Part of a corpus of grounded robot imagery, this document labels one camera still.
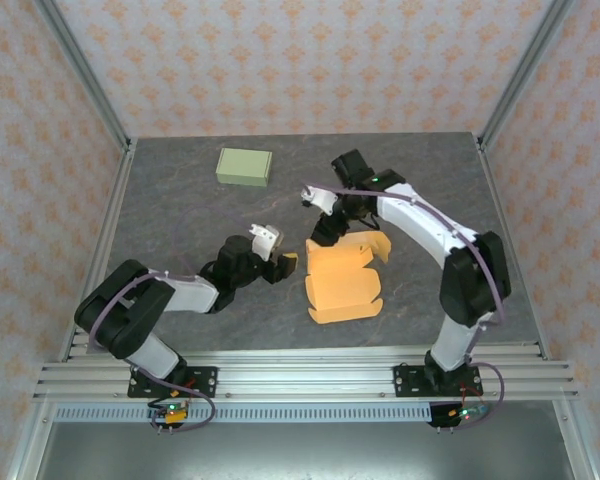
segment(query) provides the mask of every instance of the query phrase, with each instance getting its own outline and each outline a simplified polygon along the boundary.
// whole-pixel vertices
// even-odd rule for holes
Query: patterned wallpaper
[[[600,449],[600,0],[576,1],[489,160],[551,352],[577,362]]]
[[[132,136],[479,133],[550,0],[59,0]]]
[[[0,1],[0,480],[55,358],[119,150],[31,0]]]

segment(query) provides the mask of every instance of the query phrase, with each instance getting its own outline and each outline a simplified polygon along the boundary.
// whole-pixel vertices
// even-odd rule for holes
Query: small green block
[[[220,183],[266,187],[271,168],[271,152],[223,148],[216,168]]]

